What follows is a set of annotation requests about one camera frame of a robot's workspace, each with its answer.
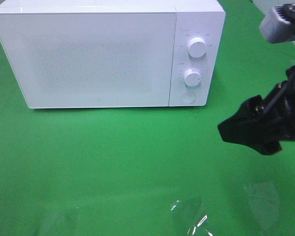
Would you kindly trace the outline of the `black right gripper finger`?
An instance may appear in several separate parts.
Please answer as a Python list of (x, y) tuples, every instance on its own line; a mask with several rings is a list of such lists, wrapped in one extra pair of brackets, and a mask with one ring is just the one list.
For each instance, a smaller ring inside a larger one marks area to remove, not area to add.
[(258, 120), (262, 101), (260, 95), (245, 100), (234, 115), (218, 124), (224, 142), (250, 147), (262, 155), (274, 155), (282, 150), (278, 140), (265, 140), (265, 128)]

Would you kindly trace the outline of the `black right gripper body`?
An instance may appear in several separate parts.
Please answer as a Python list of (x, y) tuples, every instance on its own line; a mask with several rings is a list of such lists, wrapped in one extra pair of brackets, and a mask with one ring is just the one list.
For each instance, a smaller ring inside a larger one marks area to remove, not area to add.
[(263, 101), (266, 141), (295, 141), (295, 65), (286, 70), (286, 76)]

